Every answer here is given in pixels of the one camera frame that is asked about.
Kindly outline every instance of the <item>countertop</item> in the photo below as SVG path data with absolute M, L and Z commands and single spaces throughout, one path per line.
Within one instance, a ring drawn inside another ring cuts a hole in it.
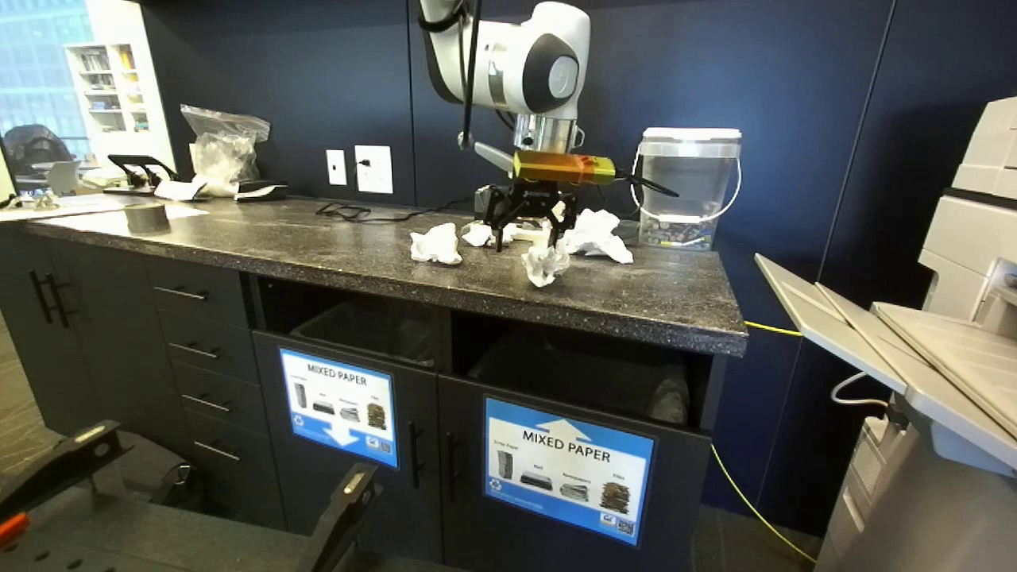
M 316 215 L 324 200 L 172 203 L 166 230 L 131 230 L 128 215 L 81 211 L 24 223 L 28 230 L 257 277 L 427 302 L 453 311 L 587 330 L 653 345 L 742 354 L 745 330 L 716 252 L 632 247 L 635 264 L 570 257 L 546 288 L 506 252 L 460 244 L 460 266 L 411 260 L 411 230 L 468 223 L 417 211 L 406 223 Z

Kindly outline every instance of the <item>printed sign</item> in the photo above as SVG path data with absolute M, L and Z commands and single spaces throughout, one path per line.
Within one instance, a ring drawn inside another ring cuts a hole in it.
M 482 492 L 632 545 L 651 453 L 644 436 L 486 400 Z
M 296 436 L 399 466 L 389 375 L 296 350 L 280 354 Z

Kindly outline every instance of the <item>plastic bucket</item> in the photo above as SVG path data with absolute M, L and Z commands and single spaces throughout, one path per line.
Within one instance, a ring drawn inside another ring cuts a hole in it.
M 649 128 L 632 172 L 640 244 L 712 247 L 719 220 L 741 194 L 741 131 Z

